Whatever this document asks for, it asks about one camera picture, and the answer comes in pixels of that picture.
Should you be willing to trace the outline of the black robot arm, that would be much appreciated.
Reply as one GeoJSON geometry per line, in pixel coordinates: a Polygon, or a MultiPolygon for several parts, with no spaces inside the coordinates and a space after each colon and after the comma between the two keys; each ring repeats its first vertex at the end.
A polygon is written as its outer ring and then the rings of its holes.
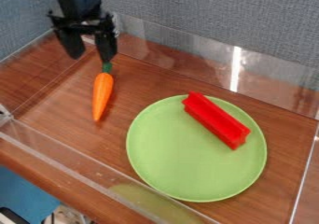
{"type": "Polygon", "coordinates": [[[62,15],[51,10],[47,16],[66,53],[79,59],[85,54],[82,35],[93,35],[102,61],[110,63],[118,54],[118,33],[114,15],[103,10],[103,1],[58,0],[58,3],[62,15]]]}

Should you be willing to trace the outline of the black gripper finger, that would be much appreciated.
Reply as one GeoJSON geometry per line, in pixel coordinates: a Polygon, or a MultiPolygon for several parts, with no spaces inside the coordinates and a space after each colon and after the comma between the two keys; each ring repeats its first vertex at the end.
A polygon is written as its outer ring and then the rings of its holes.
{"type": "Polygon", "coordinates": [[[57,30],[55,34],[69,56],[73,59],[79,59],[85,54],[85,41],[81,34],[69,30],[57,30]]]}
{"type": "Polygon", "coordinates": [[[109,63],[118,54],[118,38],[113,34],[97,34],[95,44],[102,61],[109,63]]]}

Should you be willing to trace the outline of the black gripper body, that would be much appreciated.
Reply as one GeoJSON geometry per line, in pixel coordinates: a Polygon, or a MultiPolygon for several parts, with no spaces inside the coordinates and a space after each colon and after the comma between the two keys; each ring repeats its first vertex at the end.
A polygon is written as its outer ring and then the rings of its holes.
{"type": "Polygon", "coordinates": [[[58,15],[53,11],[49,12],[47,16],[51,19],[53,30],[58,37],[62,37],[63,34],[70,35],[71,33],[79,35],[119,36],[117,19],[110,12],[90,15],[79,20],[58,15]]]}

